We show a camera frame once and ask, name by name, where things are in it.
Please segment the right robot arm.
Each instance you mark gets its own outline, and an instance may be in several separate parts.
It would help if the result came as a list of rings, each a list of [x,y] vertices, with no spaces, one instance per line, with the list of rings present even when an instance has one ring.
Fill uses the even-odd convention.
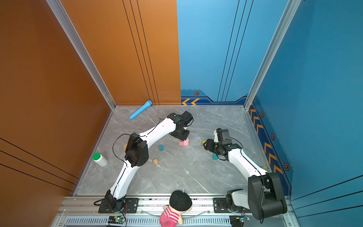
[[[205,150],[233,164],[248,181],[248,189],[230,190],[226,195],[231,212],[251,211],[257,220],[287,213],[287,204],[278,174],[270,173],[255,164],[243,151],[241,143],[233,143],[227,129],[216,129],[214,139],[203,142]]]

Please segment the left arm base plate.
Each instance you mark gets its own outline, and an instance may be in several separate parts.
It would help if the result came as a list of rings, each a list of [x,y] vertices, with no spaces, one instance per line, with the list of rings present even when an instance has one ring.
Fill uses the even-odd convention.
[[[137,212],[139,204],[138,198],[123,198],[116,201],[114,206],[108,204],[105,198],[101,200],[98,213],[130,213],[134,214]]]

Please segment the dark pink wood block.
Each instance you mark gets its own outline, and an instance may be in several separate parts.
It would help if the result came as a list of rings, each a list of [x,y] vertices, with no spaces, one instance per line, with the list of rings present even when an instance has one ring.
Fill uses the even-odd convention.
[[[184,142],[180,142],[179,141],[178,144],[179,144],[179,146],[186,146],[186,147],[188,147],[190,145],[190,139],[187,138],[186,140],[184,140]]]

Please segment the natural wood cylinder block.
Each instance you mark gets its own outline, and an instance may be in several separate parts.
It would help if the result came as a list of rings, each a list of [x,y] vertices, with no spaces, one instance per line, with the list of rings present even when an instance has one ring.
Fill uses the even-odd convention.
[[[153,163],[154,163],[155,166],[158,166],[159,165],[159,160],[158,159],[154,159],[153,160]]]

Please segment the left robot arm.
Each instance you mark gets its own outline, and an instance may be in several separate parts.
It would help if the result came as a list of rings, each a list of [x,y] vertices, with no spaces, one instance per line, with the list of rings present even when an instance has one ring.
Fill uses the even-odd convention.
[[[123,211],[126,205],[124,200],[129,185],[137,170],[149,159],[148,149],[167,134],[170,134],[180,141],[185,141],[190,133],[187,128],[193,121],[194,118],[188,111],[182,114],[171,113],[165,119],[160,119],[159,123],[148,131],[129,135],[123,159],[123,167],[115,183],[106,192],[102,200],[109,211],[114,213]]]

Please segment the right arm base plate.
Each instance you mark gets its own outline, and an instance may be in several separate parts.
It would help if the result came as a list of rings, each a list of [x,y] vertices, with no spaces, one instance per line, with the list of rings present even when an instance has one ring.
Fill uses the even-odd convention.
[[[234,213],[232,202],[229,198],[213,198],[214,213]]]

